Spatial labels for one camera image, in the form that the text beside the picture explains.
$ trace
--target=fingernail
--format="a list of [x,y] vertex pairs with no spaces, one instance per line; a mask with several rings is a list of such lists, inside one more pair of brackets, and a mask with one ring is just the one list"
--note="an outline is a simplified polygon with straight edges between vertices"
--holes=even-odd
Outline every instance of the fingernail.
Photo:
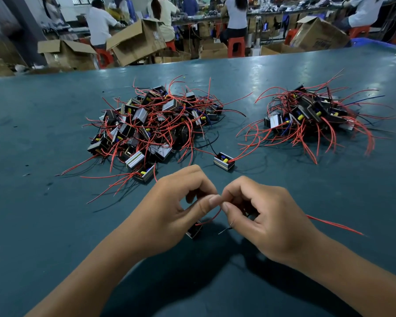
[[216,208],[218,205],[220,205],[223,202],[222,200],[222,196],[215,194],[214,196],[212,196],[210,198],[210,200],[208,201],[211,209]]
[[229,206],[227,203],[223,202],[222,205],[220,206],[225,214],[229,211]]

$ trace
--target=black hair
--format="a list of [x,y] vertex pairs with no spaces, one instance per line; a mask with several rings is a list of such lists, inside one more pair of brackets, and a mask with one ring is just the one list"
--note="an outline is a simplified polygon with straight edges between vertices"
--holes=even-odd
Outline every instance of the black hair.
[[248,0],[235,0],[235,4],[239,10],[246,11],[248,9]]
[[49,18],[51,18],[51,16],[50,16],[50,13],[48,13],[48,10],[47,10],[47,1],[46,0],[42,0],[42,5],[44,6],[44,10],[45,10],[45,12],[46,12],[46,15],[49,17]]
[[97,9],[104,9],[104,2],[101,0],[92,0],[91,5]]
[[152,0],[151,1],[151,9],[154,17],[157,20],[160,20],[161,17],[161,4],[158,0]]

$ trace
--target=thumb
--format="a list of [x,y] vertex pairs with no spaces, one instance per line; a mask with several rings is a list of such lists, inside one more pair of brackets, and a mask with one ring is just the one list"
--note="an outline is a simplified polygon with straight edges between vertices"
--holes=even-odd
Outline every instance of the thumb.
[[227,216],[230,227],[255,244],[260,234],[258,224],[245,217],[240,209],[230,202],[223,202],[221,208]]
[[223,199],[218,194],[208,195],[195,201],[192,205],[190,205],[190,207],[185,210],[183,223],[185,223],[185,225],[187,225],[187,228],[189,229],[193,224],[195,224],[211,210],[213,210],[217,206],[220,206],[222,202]]

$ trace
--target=hand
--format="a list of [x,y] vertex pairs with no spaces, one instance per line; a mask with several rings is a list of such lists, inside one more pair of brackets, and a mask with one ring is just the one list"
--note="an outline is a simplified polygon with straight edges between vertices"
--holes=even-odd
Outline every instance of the hand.
[[[320,237],[316,227],[282,187],[260,185],[240,177],[224,188],[222,210],[230,226],[257,246],[269,259],[296,268]],[[244,212],[255,209],[252,221]]]
[[[180,206],[184,197],[188,203],[198,200],[184,210]],[[123,242],[133,244],[143,259],[177,245],[188,229],[221,203],[216,187],[193,165],[161,178],[117,229]]]

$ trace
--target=left hand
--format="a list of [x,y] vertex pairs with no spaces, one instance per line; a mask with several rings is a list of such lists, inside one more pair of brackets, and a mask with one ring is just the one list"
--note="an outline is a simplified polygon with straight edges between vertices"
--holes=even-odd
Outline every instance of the left hand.
[[[194,202],[187,209],[180,201]],[[153,186],[117,228],[139,259],[173,248],[199,219],[222,203],[222,197],[198,165],[165,176]]]

